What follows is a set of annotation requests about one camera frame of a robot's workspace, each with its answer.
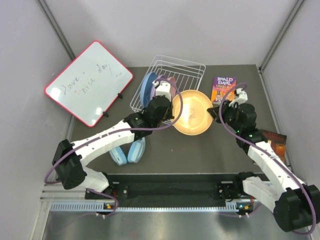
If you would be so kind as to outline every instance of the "headphone ear cup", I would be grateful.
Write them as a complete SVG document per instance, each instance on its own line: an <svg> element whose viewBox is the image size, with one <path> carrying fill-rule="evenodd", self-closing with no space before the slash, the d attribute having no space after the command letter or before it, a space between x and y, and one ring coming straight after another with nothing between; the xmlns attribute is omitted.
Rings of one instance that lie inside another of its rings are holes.
<svg viewBox="0 0 320 240"><path fill-rule="evenodd" d="M109 153L113 161L119 166L124 165L128 162L124 151L122 151L121 147L119 146L111 149Z"/></svg>
<svg viewBox="0 0 320 240"><path fill-rule="evenodd" d="M132 143L129 153L128 153L128 162L129 163L137 163L142 158L146 149L146 139L143 137L140 140Z"/></svg>

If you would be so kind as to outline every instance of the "white wire basket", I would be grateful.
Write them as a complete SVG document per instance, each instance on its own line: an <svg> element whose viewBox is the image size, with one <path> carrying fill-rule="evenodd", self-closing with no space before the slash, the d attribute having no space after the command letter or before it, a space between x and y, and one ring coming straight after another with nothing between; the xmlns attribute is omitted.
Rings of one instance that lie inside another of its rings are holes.
<svg viewBox="0 0 320 240"><path fill-rule="evenodd" d="M155 72L157 76L174 77L176 86L182 92L185 90L198 90L205 70L206 65L204 64L170 56L156 55L144 76L150 72ZM134 112L139 112L143 109L140 103L142 82L143 79L141 79L141 83L130 102L130 107Z"/></svg>

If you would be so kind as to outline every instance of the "red book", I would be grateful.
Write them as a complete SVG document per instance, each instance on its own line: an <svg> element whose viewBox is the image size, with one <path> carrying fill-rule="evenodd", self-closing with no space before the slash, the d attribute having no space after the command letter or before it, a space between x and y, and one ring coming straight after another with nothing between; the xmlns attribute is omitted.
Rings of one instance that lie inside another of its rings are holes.
<svg viewBox="0 0 320 240"><path fill-rule="evenodd" d="M271 148L275 154L277 154L282 162L285 163L287 136L263 129L260 129L260 131L268 140L268 143L271 145Z"/></svg>

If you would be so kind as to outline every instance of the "whiteboard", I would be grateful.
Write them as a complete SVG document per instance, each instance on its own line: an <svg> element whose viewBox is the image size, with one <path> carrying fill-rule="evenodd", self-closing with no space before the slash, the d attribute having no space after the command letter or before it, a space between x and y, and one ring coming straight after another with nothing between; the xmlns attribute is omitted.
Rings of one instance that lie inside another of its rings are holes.
<svg viewBox="0 0 320 240"><path fill-rule="evenodd" d="M45 88L45 93L93 127L132 78L122 63L94 41Z"/></svg>

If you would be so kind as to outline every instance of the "white wall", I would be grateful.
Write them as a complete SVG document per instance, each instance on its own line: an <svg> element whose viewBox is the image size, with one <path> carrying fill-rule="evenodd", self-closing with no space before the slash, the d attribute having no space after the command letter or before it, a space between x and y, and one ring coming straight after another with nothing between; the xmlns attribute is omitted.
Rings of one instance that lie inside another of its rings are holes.
<svg viewBox="0 0 320 240"><path fill-rule="evenodd" d="M320 1L306 1L265 70L298 176L320 188Z"/></svg>
<svg viewBox="0 0 320 240"><path fill-rule="evenodd" d="M47 0L74 53L99 40L127 66L157 54L262 63L295 0Z"/></svg>
<svg viewBox="0 0 320 240"><path fill-rule="evenodd" d="M0 238L25 240L69 119L44 88L70 60L35 0L0 9Z"/></svg>

